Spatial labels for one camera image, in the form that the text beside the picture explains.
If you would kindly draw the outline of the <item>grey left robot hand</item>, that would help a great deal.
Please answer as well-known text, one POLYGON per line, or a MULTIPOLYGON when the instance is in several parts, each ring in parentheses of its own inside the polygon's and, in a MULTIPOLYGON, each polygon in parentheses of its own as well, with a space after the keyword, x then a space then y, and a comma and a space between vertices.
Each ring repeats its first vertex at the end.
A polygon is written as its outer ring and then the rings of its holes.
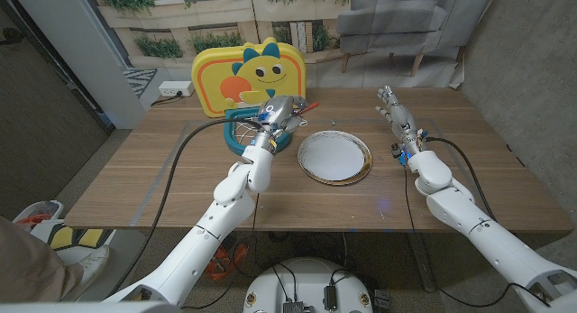
POLYGON ((253 146, 268 150, 270 141, 285 133, 293 133, 302 121, 300 112, 309 107, 301 96, 275 96, 261 105, 257 123, 261 125, 254 135, 253 146))

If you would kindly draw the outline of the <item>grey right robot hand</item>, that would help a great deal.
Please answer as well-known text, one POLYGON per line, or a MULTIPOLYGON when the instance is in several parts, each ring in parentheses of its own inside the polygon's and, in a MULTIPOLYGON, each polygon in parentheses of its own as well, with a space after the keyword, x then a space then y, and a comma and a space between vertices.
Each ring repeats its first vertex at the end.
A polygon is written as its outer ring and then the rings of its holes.
POLYGON ((375 109, 390 123, 393 134, 405 145, 406 150, 411 155, 422 152, 416 121, 410 111, 399 103, 391 87, 380 88, 377 97, 385 107, 376 106, 375 109))

